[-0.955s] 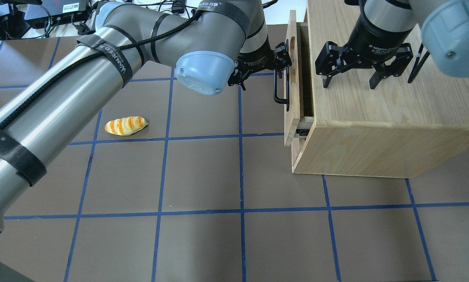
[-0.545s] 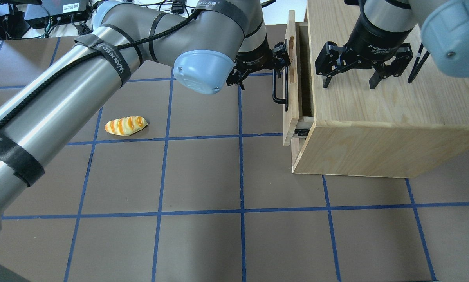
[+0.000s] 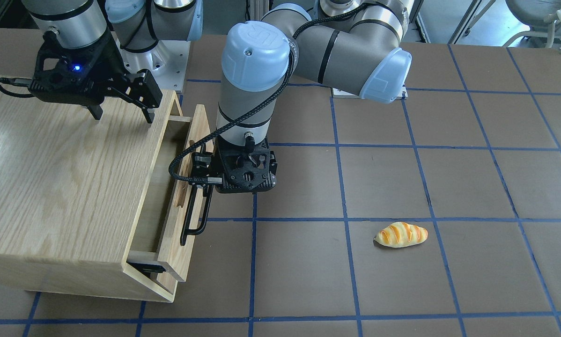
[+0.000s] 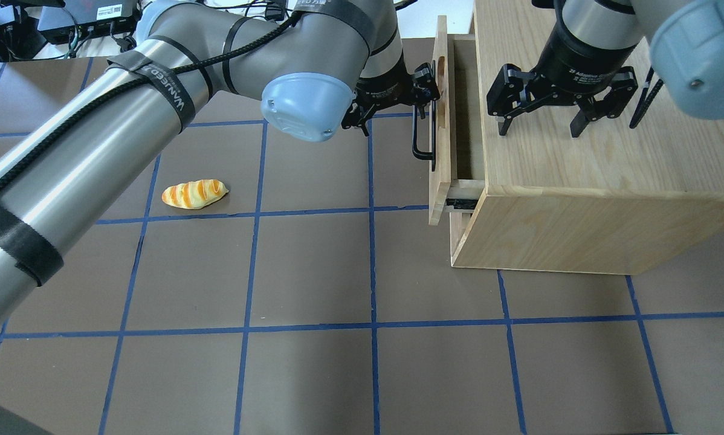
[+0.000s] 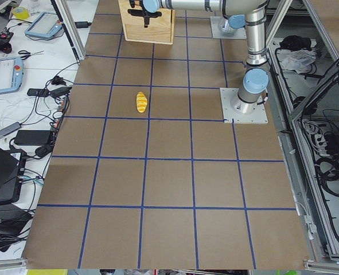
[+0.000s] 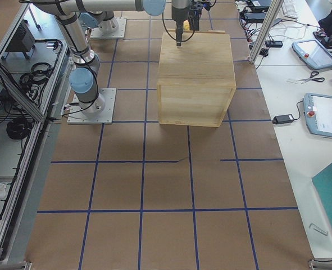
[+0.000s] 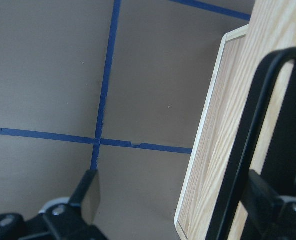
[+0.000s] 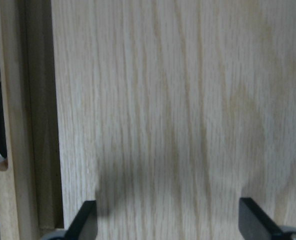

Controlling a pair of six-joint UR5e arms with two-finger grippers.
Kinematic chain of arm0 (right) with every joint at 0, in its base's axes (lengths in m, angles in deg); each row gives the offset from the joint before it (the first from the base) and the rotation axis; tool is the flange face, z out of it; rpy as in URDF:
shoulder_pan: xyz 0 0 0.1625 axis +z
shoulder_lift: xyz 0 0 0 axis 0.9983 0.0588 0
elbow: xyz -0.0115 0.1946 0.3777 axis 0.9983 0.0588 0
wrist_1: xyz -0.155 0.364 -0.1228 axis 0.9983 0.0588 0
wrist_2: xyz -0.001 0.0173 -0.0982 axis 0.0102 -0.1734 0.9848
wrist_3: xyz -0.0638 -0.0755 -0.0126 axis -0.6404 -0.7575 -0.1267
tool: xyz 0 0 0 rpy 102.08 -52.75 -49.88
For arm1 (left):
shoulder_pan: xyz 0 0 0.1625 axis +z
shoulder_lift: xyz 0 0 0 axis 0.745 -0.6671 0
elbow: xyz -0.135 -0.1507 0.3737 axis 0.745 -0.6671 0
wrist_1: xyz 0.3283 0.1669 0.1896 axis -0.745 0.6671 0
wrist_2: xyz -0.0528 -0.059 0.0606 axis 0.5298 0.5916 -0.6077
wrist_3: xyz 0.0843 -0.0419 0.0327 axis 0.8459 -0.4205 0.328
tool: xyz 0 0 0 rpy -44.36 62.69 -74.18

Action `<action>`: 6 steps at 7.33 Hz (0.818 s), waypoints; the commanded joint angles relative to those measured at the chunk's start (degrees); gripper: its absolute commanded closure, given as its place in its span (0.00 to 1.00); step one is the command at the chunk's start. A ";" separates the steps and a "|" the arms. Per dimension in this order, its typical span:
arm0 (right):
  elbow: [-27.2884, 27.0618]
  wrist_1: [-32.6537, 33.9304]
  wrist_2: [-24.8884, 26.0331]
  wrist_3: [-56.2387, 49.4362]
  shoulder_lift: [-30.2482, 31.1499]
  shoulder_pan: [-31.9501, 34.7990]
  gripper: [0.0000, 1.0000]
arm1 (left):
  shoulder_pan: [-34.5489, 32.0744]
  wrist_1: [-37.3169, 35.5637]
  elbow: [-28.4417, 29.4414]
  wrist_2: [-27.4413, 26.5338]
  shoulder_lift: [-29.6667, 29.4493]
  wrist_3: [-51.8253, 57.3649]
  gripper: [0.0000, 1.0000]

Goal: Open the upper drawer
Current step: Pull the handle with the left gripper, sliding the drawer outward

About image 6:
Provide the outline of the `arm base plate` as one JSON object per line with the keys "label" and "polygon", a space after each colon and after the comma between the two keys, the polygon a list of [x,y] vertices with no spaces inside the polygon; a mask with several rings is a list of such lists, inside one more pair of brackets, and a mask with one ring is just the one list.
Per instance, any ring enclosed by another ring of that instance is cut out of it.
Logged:
{"label": "arm base plate", "polygon": [[90,33],[91,39],[123,39],[125,37],[127,19],[125,17],[113,17],[102,21],[98,27]]}
{"label": "arm base plate", "polygon": [[68,124],[112,124],[115,107],[116,88],[100,88],[99,95],[92,106],[80,103],[76,94],[73,102],[78,103],[70,108],[68,113]]}

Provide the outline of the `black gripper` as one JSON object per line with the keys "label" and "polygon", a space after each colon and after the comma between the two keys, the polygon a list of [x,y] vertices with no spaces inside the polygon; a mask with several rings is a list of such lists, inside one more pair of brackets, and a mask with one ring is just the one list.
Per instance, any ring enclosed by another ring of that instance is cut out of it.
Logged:
{"label": "black gripper", "polygon": [[189,16],[189,10],[187,7],[185,8],[176,8],[174,6],[171,6],[171,17],[176,22],[175,27],[175,34],[176,34],[176,46],[180,47],[182,43],[183,38],[183,22],[188,20],[189,27],[193,28],[193,18]]}
{"label": "black gripper", "polygon": [[189,17],[193,17],[193,30],[200,30],[199,20],[202,16],[202,10],[209,11],[215,4],[216,0],[196,0],[190,2]]}

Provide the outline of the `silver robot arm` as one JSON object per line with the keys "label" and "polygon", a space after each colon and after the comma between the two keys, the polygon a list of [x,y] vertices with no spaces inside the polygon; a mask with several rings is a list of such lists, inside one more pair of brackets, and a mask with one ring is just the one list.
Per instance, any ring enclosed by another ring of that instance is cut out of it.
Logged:
{"label": "silver robot arm", "polygon": [[72,53],[75,69],[70,73],[69,84],[78,98],[78,114],[87,120],[100,119],[102,113],[112,113],[107,100],[98,86],[97,75],[100,61],[91,49],[79,21],[85,13],[97,24],[113,15],[115,11],[146,12],[150,16],[161,15],[165,1],[31,1],[36,8],[55,17],[58,27]]}
{"label": "silver robot arm", "polygon": [[[134,1],[136,11],[145,11],[151,16],[163,14],[165,1]],[[118,29],[119,25],[115,19],[115,9],[99,8],[91,9],[84,5],[84,1],[77,1],[80,7],[83,22],[91,29],[100,28],[105,33],[112,33]],[[199,30],[199,19],[202,10],[210,10],[215,5],[211,1],[172,1],[171,18],[176,23],[176,32],[182,34],[184,23],[188,22],[190,30]]]}

